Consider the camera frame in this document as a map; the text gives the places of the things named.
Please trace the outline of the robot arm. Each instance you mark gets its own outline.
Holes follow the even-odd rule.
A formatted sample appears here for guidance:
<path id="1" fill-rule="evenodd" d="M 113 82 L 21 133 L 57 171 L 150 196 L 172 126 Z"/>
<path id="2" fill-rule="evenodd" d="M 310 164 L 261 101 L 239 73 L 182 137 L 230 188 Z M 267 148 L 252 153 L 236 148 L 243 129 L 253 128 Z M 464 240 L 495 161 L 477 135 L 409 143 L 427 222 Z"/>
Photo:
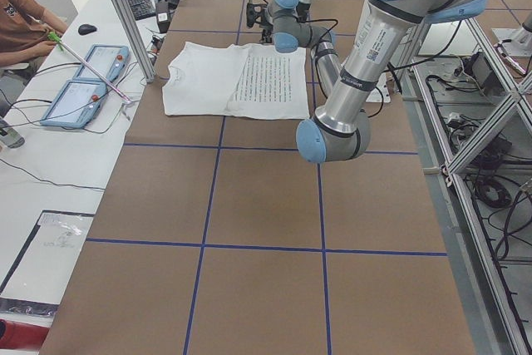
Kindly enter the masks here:
<path id="1" fill-rule="evenodd" d="M 363 107 L 409 28 L 478 16 L 487 0 L 368 0 L 367 4 L 369 14 L 325 104 L 298 125 L 298 151 L 309 162 L 350 160 L 365 151 L 371 134 Z"/>
<path id="2" fill-rule="evenodd" d="M 318 84 L 324 96 L 330 96 L 339 78 L 341 65 L 334 44 L 333 28 L 324 27 L 323 19 L 312 19 L 313 0 L 270 0 L 247 4 L 247 25 L 262 29 L 262 43 L 272 43 L 278 52 L 290 53 L 307 48 Z"/>

